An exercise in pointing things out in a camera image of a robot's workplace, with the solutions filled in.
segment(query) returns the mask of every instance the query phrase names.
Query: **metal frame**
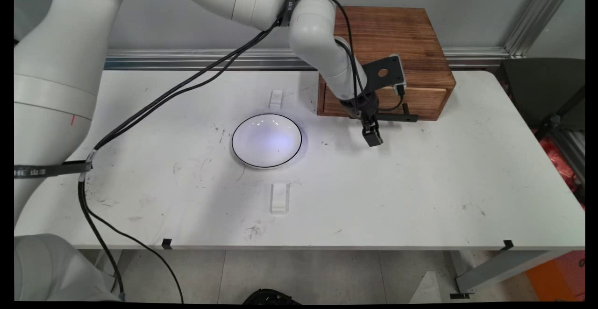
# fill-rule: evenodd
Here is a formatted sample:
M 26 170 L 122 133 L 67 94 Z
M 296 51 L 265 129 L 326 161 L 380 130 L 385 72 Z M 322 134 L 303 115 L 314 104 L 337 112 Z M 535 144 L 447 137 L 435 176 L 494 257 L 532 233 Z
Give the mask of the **metal frame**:
M 498 68 L 505 58 L 525 56 L 563 0 L 531 0 L 506 39 L 504 47 L 442 49 L 452 69 Z M 110 50 L 105 70 L 197 70 L 233 50 Z M 291 49 L 251 49 L 229 70 L 315 69 Z
M 525 56 L 538 39 L 563 0 L 531 0 L 519 22 L 506 39 L 505 49 L 510 56 Z
M 464 273 L 457 271 L 457 275 L 459 275 L 455 279 L 457 287 L 461 293 L 472 294 L 481 288 L 502 282 L 569 253 L 569 251 L 506 250 L 478 266 L 471 266 L 466 257 L 459 258 L 457 253 L 459 252 L 451 252 L 456 269 L 460 268 L 463 271 L 463 265 L 467 265 Z
M 198 70 L 233 50 L 110 50 L 104 70 Z M 451 68 L 498 67 L 509 57 L 501 48 L 442 49 Z M 291 49 L 251 49 L 235 60 L 229 70 L 315 71 Z

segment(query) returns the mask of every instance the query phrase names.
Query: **black cable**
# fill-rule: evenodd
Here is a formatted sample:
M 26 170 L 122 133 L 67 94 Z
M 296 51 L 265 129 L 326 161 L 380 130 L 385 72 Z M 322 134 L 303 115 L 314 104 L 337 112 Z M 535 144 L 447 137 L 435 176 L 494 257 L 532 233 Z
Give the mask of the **black cable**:
M 263 32 L 263 36 L 260 37 L 259 39 L 256 40 L 256 43 L 259 43 L 262 39 L 264 39 L 274 28 L 276 27 L 276 23 L 273 24 L 267 31 Z M 180 94 L 183 94 L 185 92 L 188 92 L 190 90 L 199 88 L 207 83 L 210 83 L 212 80 L 216 79 L 216 77 L 220 76 L 220 74 L 222 74 L 224 71 L 226 71 L 226 69 L 232 64 L 233 61 L 235 61 L 236 58 L 238 58 L 244 51 L 246 51 L 247 49 L 249 49 L 251 46 L 244 48 L 242 51 L 240 51 L 239 53 L 237 53 L 237 55 L 235 55 L 233 58 L 231 58 L 231 60 L 224 66 L 222 67 L 222 70 L 220 70 L 218 73 L 216 73 L 213 77 L 211 77 L 210 79 L 207 79 L 206 81 L 198 84 L 198 85 L 194 85 L 192 87 L 186 88 L 186 89 L 181 89 L 180 91 L 171 94 L 170 96 L 168 96 L 167 98 L 165 98 L 164 100 L 160 101 L 159 103 L 157 103 L 156 105 L 154 105 L 152 108 L 150 108 L 143 116 L 139 117 L 139 119 L 135 120 L 134 122 L 132 122 L 131 124 L 129 124 L 127 127 L 123 128 L 122 130 L 120 130 L 119 132 L 117 132 L 117 134 L 115 134 L 113 136 L 113 138 L 109 139 L 107 142 L 111 141 L 114 138 L 119 137 L 120 135 L 124 134 L 125 132 L 127 132 L 127 130 L 129 130 L 130 128 L 132 128 L 133 126 L 135 126 L 135 124 L 139 123 L 141 120 L 145 119 L 145 117 L 148 117 L 148 115 L 150 115 L 151 113 L 153 113 L 156 109 L 160 108 L 160 106 L 162 106 L 163 104 L 165 104 L 166 102 L 168 102 L 169 100 L 171 100 L 172 98 L 174 98 L 175 96 L 178 96 Z
M 168 95 L 172 94 L 173 92 L 175 92 L 176 90 L 178 90 L 179 88 L 187 85 L 188 83 L 190 83 L 191 81 L 193 81 L 194 79 L 197 79 L 198 77 L 200 77 L 202 74 L 204 74 L 205 72 L 211 70 L 212 68 L 214 68 L 215 66 L 217 66 L 218 64 L 220 64 L 221 62 L 224 62 L 224 60 L 227 60 L 227 58 L 239 53 L 239 51 L 242 51 L 244 48 L 246 47 L 251 47 L 252 45 L 255 44 L 257 39 L 260 39 L 263 36 L 263 32 L 260 32 L 256 37 L 254 37 L 253 39 L 251 39 L 248 43 L 246 43 L 245 45 L 243 45 L 242 47 L 239 47 L 238 49 L 236 49 L 235 51 L 232 51 L 231 53 L 229 53 L 228 55 L 218 59 L 217 61 L 215 61 L 213 64 L 208 65 L 207 67 L 205 67 L 203 70 L 197 72 L 196 74 L 192 75 L 191 77 L 189 77 L 188 79 L 186 79 L 185 81 L 182 81 L 181 83 L 179 83 L 178 85 L 176 85 L 175 87 L 171 88 L 170 90 L 168 90 L 166 93 L 160 95 L 160 97 L 158 97 L 156 100 L 153 100 L 151 103 L 149 103 L 147 106 L 143 107 L 141 110 L 139 110 L 137 113 L 135 113 L 134 115 L 132 115 L 131 117 L 129 117 L 126 121 L 122 122 L 119 126 L 117 126 L 117 128 L 114 128 L 114 130 L 112 130 L 111 132 L 109 132 L 106 136 L 104 136 L 103 139 L 101 139 L 98 144 L 94 147 L 94 149 L 96 151 L 98 151 L 101 147 L 103 147 L 104 145 L 106 145 L 106 143 L 108 143 L 111 140 L 111 137 L 116 134 L 118 131 L 120 131 L 122 128 L 124 128 L 125 126 L 127 126 L 129 123 L 131 123 L 131 121 L 133 121 L 134 119 L 136 119 L 137 117 L 139 117 L 141 114 L 145 113 L 145 111 L 147 111 L 148 109 L 150 109 L 151 107 L 153 107 L 154 105 L 158 104 L 160 101 L 164 100 L 164 98 L 166 98 Z
M 357 114 L 357 87 L 355 86 L 355 80 L 357 79 L 357 83 L 359 84 L 359 90 L 361 90 L 362 93 L 363 93 L 363 85 L 361 84 L 361 77 L 359 77 L 359 75 L 357 74 L 357 65 L 355 64 L 355 52 L 353 50 L 353 36 L 351 34 L 351 25 L 349 23 L 349 17 L 347 15 L 347 13 L 344 11 L 344 8 L 342 7 L 342 5 L 340 5 L 340 3 L 337 0 L 331 0 L 331 1 L 333 1 L 333 3 L 335 3 L 338 6 L 340 11 L 342 12 L 342 15 L 344 16 L 345 22 L 347 23 L 347 32 L 349 34 L 350 50 L 341 41 L 338 41 L 337 39 L 335 39 L 335 42 L 346 51 L 346 53 L 349 55 L 349 58 L 351 59 L 351 68 L 353 70 L 353 104 L 355 105 L 355 112 Z M 370 100 L 368 100 L 368 98 L 367 98 L 367 96 L 365 96 L 365 94 L 363 94 L 363 98 L 365 98 L 365 101 L 372 108 L 374 108 L 378 111 L 393 111 L 401 106 L 401 104 L 403 103 L 404 96 L 401 95 L 401 100 L 393 108 L 378 108 L 378 106 L 372 104 L 372 102 Z
M 356 76 L 355 74 L 357 71 L 357 67 L 355 67 L 355 54 L 353 53 L 353 36 L 351 35 L 351 25 L 349 24 L 349 17 L 347 16 L 347 13 L 344 11 L 344 8 L 342 7 L 342 5 L 340 5 L 338 0 L 331 1 L 333 1 L 333 3 L 335 3 L 338 6 L 340 11 L 342 12 L 342 15 L 344 16 L 344 20 L 347 23 L 347 32 L 349 33 L 349 46 L 351 47 L 351 66 L 353 66 L 353 76 Z M 353 81 L 353 104 L 355 105 L 355 114 L 359 115 L 359 112 L 357 111 L 357 86 L 355 84 L 355 81 Z
M 89 224 L 89 227 L 92 228 L 93 233 L 96 235 L 96 238 L 100 242 L 100 245 L 106 252 L 108 260 L 110 260 L 110 264 L 113 265 L 114 275 L 116 275 L 116 279 L 118 281 L 118 290 L 120 291 L 118 297 L 121 301 L 124 301 L 124 286 L 122 285 L 122 277 L 120 276 L 120 271 L 118 271 L 116 261 L 114 260 L 114 257 L 112 256 L 110 250 L 106 246 L 106 243 L 104 243 L 104 240 L 102 239 L 102 236 L 98 231 L 98 228 L 96 228 L 96 225 L 93 223 L 92 219 L 89 217 L 89 213 L 87 212 L 87 202 L 85 201 L 85 179 L 83 179 L 83 181 L 79 181 L 79 183 L 77 184 L 77 190 L 79 195 L 79 204 L 81 205 L 81 211 L 83 211 L 83 215 L 85 216 L 85 219 Z
M 177 284 L 177 289 L 179 290 L 179 296 L 181 297 L 181 303 L 185 303 L 185 301 L 183 300 L 183 292 L 181 290 L 181 285 L 179 284 L 179 281 L 177 279 L 177 276 L 175 275 L 175 272 L 172 270 L 171 266 L 168 264 L 168 262 L 166 262 L 166 260 L 164 260 L 164 258 L 162 257 L 162 255 L 160 255 L 158 252 L 156 252 L 155 250 L 149 248 L 148 246 L 144 245 L 144 243 L 142 243 L 141 241 L 137 240 L 136 238 L 134 238 L 131 235 L 128 235 L 124 232 L 121 232 L 120 230 L 117 230 L 117 228 L 115 228 L 114 226 L 112 226 L 110 223 L 108 223 L 106 220 L 103 220 L 99 215 L 96 215 L 87 205 L 87 200 L 85 200 L 85 190 L 83 190 L 83 202 L 85 204 L 85 207 L 87 209 L 87 211 L 89 212 L 90 215 L 92 215 L 92 217 L 94 217 L 95 219 L 98 219 L 100 222 L 102 222 L 103 224 L 105 224 L 106 226 L 108 226 L 111 230 L 113 230 L 114 232 L 117 232 L 118 234 L 129 238 L 131 240 L 133 240 L 134 242 L 140 244 L 141 246 L 143 246 L 144 249 L 149 250 L 150 252 L 154 253 L 160 260 L 162 260 L 162 262 L 164 262 L 164 264 L 166 265 L 166 268 L 168 268 L 168 270 L 170 271 L 172 277 L 175 279 L 175 283 Z
M 129 130 L 133 126 L 135 126 L 135 124 L 139 123 L 141 120 L 145 119 L 145 117 L 147 117 L 149 114 L 151 114 L 154 110 L 158 109 L 158 107 L 162 106 L 167 101 L 171 100 L 175 96 L 178 96 L 179 94 L 188 92 L 189 90 L 193 90 L 193 89 L 199 88 L 199 87 L 201 87 L 201 86 L 203 86 L 203 85 L 205 85 L 207 83 L 210 83 L 212 80 L 214 80 L 218 76 L 220 76 L 232 64 L 232 62 L 234 62 L 235 59 L 237 59 L 243 52 L 247 51 L 247 49 L 250 49 L 250 47 L 253 47 L 257 43 L 259 43 L 276 26 L 280 25 L 280 19 L 281 19 L 281 16 L 282 16 L 283 12 L 284 12 L 284 9 L 282 11 L 280 11 L 280 14 L 278 15 L 278 17 L 276 17 L 275 23 L 273 23 L 272 26 L 268 30 L 260 32 L 256 37 L 254 37 L 253 39 L 251 39 L 248 43 L 246 43 L 242 47 L 239 47 L 235 51 L 229 53 L 228 55 L 226 55 L 226 56 L 224 56 L 222 58 L 220 58 L 219 60 L 217 60 L 213 64 L 210 64 L 209 66 L 205 67 L 203 70 L 201 70 L 198 73 L 194 74 L 193 76 L 189 77 L 188 79 L 186 79 L 182 83 L 179 83 L 179 85 L 176 85 L 175 87 L 171 88 L 171 90 L 169 90 L 168 92 L 162 94 L 159 98 L 157 98 L 156 100 L 152 101 L 147 106 L 143 107 L 143 109 L 139 110 L 137 113 L 135 113 L 134 115 L 132 115 L 131 117 L 129 117 L 125 122 L 121 123 L 117 128 L 115 128 L 114 130 L 112 130 L 111 132 L 109 132 L 106 136 L 104 136 L 103 139 L 100 140 L 100 142 L 98 142 L 98 144 L 96 145 L 96 147 L 94 147 L 92 153 L 90 153 L 90 156 L 88 156 L 88 161 L 91 161 L 92 158 L 94 157 L 96 151 L 98 151 L 100 148 L 102 148 L 104 145 L 106 145 L 109 141 L 111 141 L 114 138 L 122 135 L 124 132 L 126 132 L 127 130 Z M 207 81 L 203 81 L 203 83 L 200 83 L 198 85 L 194 85 L 194 86 L 189 87 L 187 89 L 180 90 L 180 91 L 176 92 L 182 86 L 185 86 L 186 84 L 190 83 L 191 81 L 193 81 L 193 79 L 196 79 L 197 77 L 199 77 L 202 74 L 204 74 L 205 72 L 211 70 L 212 68 L 214 68 L 215 66 L 217 66 L 221 62 L 224 62 L 225 60 L 227 60 L 230 57 L 232 57 L 231 60 L 229 60 L 227 62 L 227 64 L 222 68 L 222 70 L 220 70 L 216 75 L 214 75 L 213 77 L 211 77 Z M 100 222 L 106 224 L 106 226 L 108 226 L 109 228 L 111 228 L 112 230 L 114 230 L 115 232 L 117 232 L 118 234 L 123 235 L 123 236 L 125 236 L 125 237 L 127 237 L 127 238 L 129 238 L 129 239 L 131 239 L 133 241 L 135 241 L 136 243 L 139 243 L 141 246 L 143 246 L 143 248 L 149 250 L 150 252 L 152 252 L 156 256 L 158 256 L 160 258 L 160 260 L 162 260 L 162 262 L 169 269 L 171 275 L 175 279 L 175 283 L 177 284 L 177 289 L 178 289 L 179 295 L 181 297 L 181 303 L 184 303 L 183 295 L 182 295 L 182 291 L 181 291 L 181 286 L 179 285 L 179 281 L 177 280 L 177 277 L 176 277 L 175 273 L 173 272 L 173 270 L 171 269 L 171 267 L 168 265 L 168 263 L 166 262 L 166 260 L 164 260 L 164 258 L 162 258 L 162 256 L 160 254 L 158 254 L 153 249 L 150 249 L 148 246 L 144 245 L 138 239 L 136 239 L 136 238 L 134 238 L 134 237 L 132 237 L 132 236 L 130 236 L 128 234 L 125 234 L 124 232 L 121 232 L 121 231 L 117 230 L 114 226 L 112 226 L 106 220 L 103 220 L 102 218 L 100 218 L 98 215 L 96 215 L 94 212 L 92 212 L 91 209 L 89 209 L 89 207 L 87 205 L 87 201 L 85 199 L 85 175 L 84 174 L 82 175 L 82 179 L 78 183 L 78 196 L 79 196 L 79 204 L 81 205 L 81 210 L 83 211 L 83 215 L 85 216 L 85 219 L 87 220 L 87 223 L 89 224 L 90 228 L 92 228 L 92 231 L 96 235 L 96 238 L 98 239 L 100 245 L 102 246 L 102 249 L 106 252 L 106 254 L 108 256 L 108 259 L 110 260 L 110 263 L 113 265 L 114 273 L 115 273 L 116 279 L 118 281 L 118 287 L 119 287 L 119 290 L 120 290 L 120 294 L 119 294 L 120 300 L 124 301 L 124 285 L 122 283 L 122 277 L 120 275 L 120 271 L 118 270 L 118 265 L 116 264 L 116 262 L 115 262 L 115 260 L 114 260 L 114 258 L 112 256 L 112 254 L 111 254 L 111 252 L 107 248 L 106 243 L 104 243 L 104 241 L 102 239 L 102 236 L 100 235 L 98 229 L 96 228 L 95 224 L 93 223 L 90 215 L 92 215 L 94 218 L 98 219 Z

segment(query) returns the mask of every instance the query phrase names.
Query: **wooden box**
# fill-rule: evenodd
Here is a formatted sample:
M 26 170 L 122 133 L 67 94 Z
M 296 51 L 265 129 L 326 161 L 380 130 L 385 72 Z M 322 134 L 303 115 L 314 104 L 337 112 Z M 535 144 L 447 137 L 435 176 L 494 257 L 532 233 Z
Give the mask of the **wooden box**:
M 455 79 L 436 39 L 425 9 L 344 7 L 351 24 L 355 57 L 362 65 L 398 53 L 406 79 L 405 101 L 411 114 L 435 121 L 453 89 Z M 347 24 L 337 9 L 335 36 L 349 41 Z M 377 90 L 380 108 L 399 102 L 391 87 Z M 391 113 L 402 113 L 402 108 Z M 348 116 L 320 76 L 318 115 Z

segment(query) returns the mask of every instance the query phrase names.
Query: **floor tile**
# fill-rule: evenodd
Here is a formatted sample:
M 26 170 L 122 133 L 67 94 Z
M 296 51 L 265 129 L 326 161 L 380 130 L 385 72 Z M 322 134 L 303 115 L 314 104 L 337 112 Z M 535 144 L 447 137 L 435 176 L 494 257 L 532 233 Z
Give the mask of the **floor tile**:
M 427 271 L 436 272 L 443 303 L 469 301 L 450 300 L 450 294 L 457 290 L 449 252 L 380 251 L 380 264 L 388 303 L 409 303 Z
M 185 303 L 218 301 L 224 250 L 160 250 L 158 253 L 177 275 Z M 124 250 L 118 269 L 127 302 L 179 302 L 171 273 L 150 251 Z
M 494 254 L 475 252 L 472 258 L 481 263 Z M 469 300 L 451 300 L 450 294 L 457 292 L 457 273 L 447 251 L 380 251 L 380 263 L 388 303 L 408 303 L 427 271 L 436 272 L 443 303 L 538 300 L 525 273 L 480 289 Z
M 272 288 L 301 304 L 386 303 L 377 251 L 229 250 L 220 300 Z
M 480 289 L 471 296 L 475 302 L 529 302 L 538 301 L 532 283 L 520 273 L 494 286 Z

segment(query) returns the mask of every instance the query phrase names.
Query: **white plastic holder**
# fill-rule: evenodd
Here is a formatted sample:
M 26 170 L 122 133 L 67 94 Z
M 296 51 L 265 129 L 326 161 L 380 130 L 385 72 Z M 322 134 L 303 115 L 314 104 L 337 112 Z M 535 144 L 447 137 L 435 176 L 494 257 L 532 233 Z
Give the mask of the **white plastic holder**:
M 289 212 L 290 192 L 290 184 L 274 183 L 272 185 L 270 212 L 273 215 L 286 215 Z

